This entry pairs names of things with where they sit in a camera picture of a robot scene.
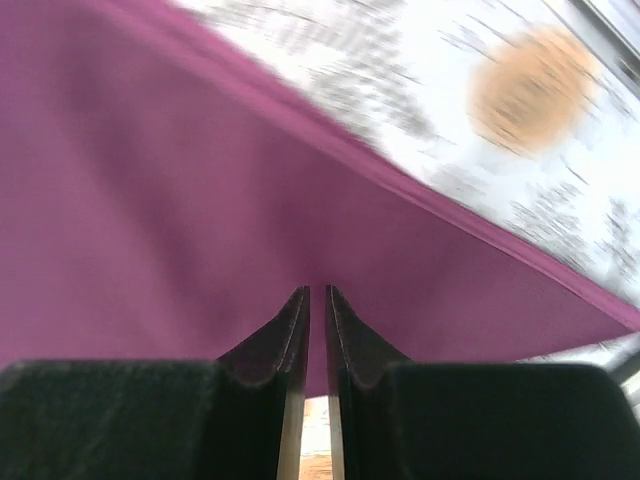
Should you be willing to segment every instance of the magenta cloth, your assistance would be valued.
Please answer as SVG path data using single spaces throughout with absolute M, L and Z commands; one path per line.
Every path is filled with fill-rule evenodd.
M 0 4 L 0 363 L 213 359 L 324 285 L 421 361 L 624 335 L 638 311 L 405 176 L 157 0 Z

